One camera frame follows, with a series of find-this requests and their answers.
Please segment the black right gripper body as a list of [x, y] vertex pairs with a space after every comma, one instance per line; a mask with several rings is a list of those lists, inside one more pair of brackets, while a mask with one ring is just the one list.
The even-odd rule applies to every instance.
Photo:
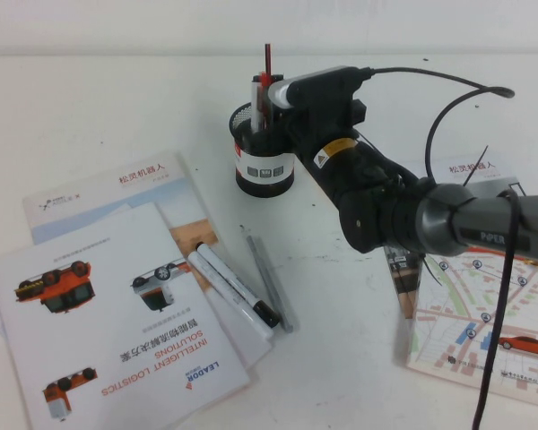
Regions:
[[301, 164], [315, 179], [355, 179], [362, 167], [355, 125], [365, 120], [360, 100], [317, 103], [287, 112], [286, 131]]

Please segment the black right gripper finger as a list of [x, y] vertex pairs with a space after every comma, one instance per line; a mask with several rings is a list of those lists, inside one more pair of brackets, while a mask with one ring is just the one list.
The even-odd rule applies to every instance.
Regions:
[[271, 114], [271, 139], [272, 140], [293, 140], [292, 128], [293, 120], [297, 111], [294, 108], [283, 109], [273, 107]]
[[261, 89], [261, 114], [263, 118], [263, 129], [266, 130], [273, 125], [276, 114], [274, 110], [273, 102], [269, 98], [268, 87]]

